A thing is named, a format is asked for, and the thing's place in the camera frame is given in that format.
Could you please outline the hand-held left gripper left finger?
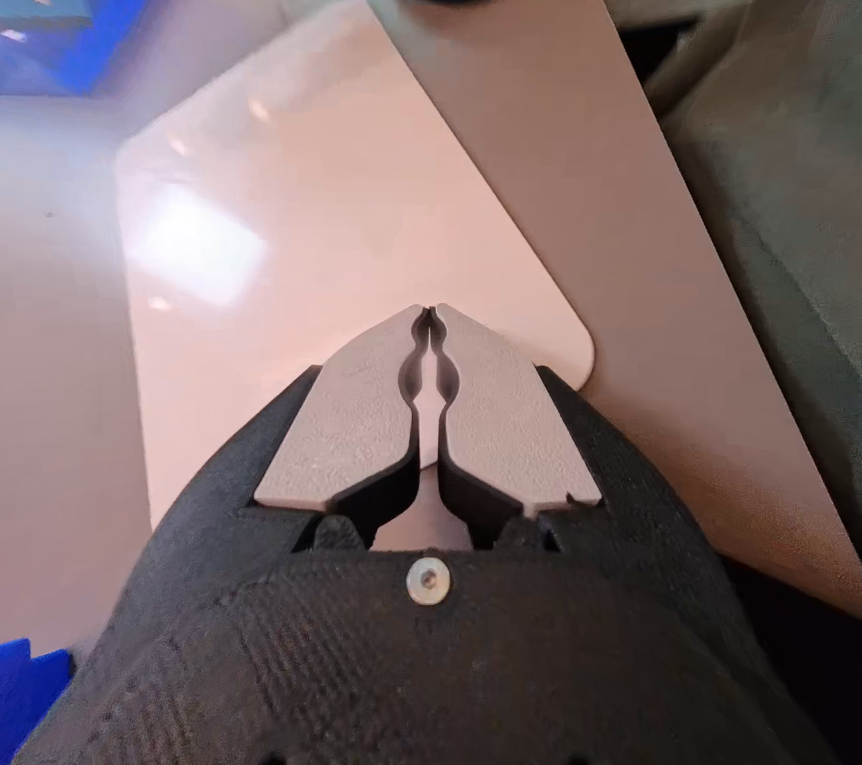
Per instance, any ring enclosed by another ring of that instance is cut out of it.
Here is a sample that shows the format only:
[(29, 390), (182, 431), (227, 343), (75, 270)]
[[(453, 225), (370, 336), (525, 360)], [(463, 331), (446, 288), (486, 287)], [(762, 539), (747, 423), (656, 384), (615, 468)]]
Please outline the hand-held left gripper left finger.
[(419, 450), (427, 308), (411, 305), (321, 367), (254, 493), (257, 504), (332, 510)]

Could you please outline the person's green sweatshirt torso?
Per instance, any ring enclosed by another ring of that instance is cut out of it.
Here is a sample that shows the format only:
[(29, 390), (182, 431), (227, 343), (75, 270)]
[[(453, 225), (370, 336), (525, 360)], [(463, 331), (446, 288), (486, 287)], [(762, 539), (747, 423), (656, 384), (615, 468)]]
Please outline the person's green sweatshirt torso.
[(860, 464), (860, 0), (752, 0), (663, 124), (806, 443)]

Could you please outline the white whiteboard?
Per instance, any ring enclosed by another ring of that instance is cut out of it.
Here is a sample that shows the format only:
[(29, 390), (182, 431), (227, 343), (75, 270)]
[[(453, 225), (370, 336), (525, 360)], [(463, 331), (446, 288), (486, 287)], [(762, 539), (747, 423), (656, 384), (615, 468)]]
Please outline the white whiteboard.
[(342, 0), (116, 161), (150, 517), (312, 365), (452, 305), (574, 389), (587, 328), (371, 7)]

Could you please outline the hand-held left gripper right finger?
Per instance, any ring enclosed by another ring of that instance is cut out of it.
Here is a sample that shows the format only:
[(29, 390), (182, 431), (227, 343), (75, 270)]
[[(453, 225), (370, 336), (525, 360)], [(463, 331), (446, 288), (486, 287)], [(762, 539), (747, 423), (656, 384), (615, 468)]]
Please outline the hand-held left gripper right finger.
[(535, 365), (449, 305), (431, 311), (440, 497), (456, 516), (537, 516), (602, 493)]

